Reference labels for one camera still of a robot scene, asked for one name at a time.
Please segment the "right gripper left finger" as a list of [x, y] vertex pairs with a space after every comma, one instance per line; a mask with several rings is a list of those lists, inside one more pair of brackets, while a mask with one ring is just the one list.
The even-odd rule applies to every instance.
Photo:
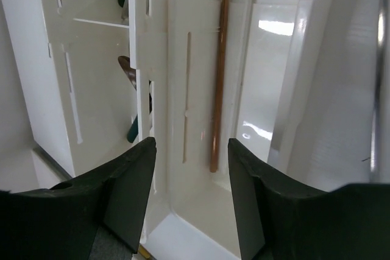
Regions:
[[148, 137], [49, 189], [1, 192], [2, 259], [131, 259], [140, 245], [157, 148]]

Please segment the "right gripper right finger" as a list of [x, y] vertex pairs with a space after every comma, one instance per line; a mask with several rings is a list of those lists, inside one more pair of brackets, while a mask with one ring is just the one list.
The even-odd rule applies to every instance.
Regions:
[[389, 185], [331, 192], [303, 184], [228, 143], [242, 259], [388, 259]]

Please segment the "gold spoon green handle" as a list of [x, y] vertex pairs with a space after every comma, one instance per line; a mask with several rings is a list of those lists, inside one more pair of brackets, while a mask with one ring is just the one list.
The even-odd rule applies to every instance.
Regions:
[[138, 136], [139, 130], [138, 130], [138, 116], [135, 116], [135, 119], [132, 122], [132, 125], [130, 126], [129, 131], [127, 132], [127, 141], [129, 143], [134, 143]]

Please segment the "brown wooden spoon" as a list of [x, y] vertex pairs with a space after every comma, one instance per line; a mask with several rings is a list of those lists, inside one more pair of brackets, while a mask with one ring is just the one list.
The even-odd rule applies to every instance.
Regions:
[[137, 89], [137, 71], [130, 66], [130, 58], [128, 56], [120, 55], [118, 63], [124, 71], [127, 78], [130, 80], [134, 89]]

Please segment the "copper chopstick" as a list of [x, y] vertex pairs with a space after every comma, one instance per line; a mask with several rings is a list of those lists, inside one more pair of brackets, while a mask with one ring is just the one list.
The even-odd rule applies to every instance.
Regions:
[[216, 87], [213, 112], [212, 147], [210, 158], [210, 172], [218, 170], [219, 142], [222, 116], [222, 102], [224, 90], [225, 50], [227, 43], [227, 26], [229, 20], [229, 0], [221, 1], [221, 12], [219, 19], [218, 55], [216, 63]]

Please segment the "silver metal chopstick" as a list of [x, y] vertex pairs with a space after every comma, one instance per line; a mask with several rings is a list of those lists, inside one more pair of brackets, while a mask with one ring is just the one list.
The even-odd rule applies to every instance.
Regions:
[[375, 63], [374, 109], [370, 142], [369, 180], [380, 181], [380, 147], [381, 147], [381, 86], [385, 68], [385, 43], [387, 22], [387, 0], [380, 0], [377, 26], [377, 55]]

